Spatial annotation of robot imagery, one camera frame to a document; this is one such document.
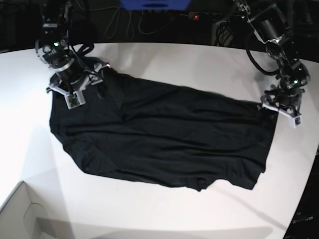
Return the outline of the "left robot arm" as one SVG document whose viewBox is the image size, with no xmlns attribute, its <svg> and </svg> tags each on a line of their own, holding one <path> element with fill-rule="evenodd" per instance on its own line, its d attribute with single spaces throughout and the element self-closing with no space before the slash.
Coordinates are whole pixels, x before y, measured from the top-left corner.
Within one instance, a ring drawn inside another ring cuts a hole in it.
<svg viewBox="0 0 319 239">
<path fill-rule="evenodd" d="M 292 118 L 300 117 L 303 87 L 310 81 L 310 75 L 299 59 L 284 14 L 276 3 L 236 0 L 233 6 L 242 12 L 242 17 L 252 29 L 245 42 L 250 61 L 264 75 L 275 76 L 279 80 L 278 85 L 266 90 L 261 97 L 263 107 Z M 276 70 L 266 71 L 253 58 L 250 52 L 252 37 L 265 45 L 267 54 L 278 65 Z"/>
</svg>

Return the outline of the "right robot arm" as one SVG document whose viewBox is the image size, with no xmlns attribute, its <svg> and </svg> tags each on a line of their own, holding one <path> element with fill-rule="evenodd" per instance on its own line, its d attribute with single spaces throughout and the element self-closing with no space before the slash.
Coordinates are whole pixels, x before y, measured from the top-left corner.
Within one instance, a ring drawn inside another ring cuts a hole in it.
<svg viewBox="0 0 319 239">
<path fill-rule="evenodd" d="M 73 12 L 72 0 L 48 0 L 43 6 L 41 35 L 35 42 L 35 53 L 53 71 L 46 92 L 78 103 L 79 94 L 95 86 L 98 97 L 103 99 L 107 93 L 103 68 L 108 64 L 88 56 L 93 44 L 83 44 L 75 50 L 70 41 Z"/>
</svg>

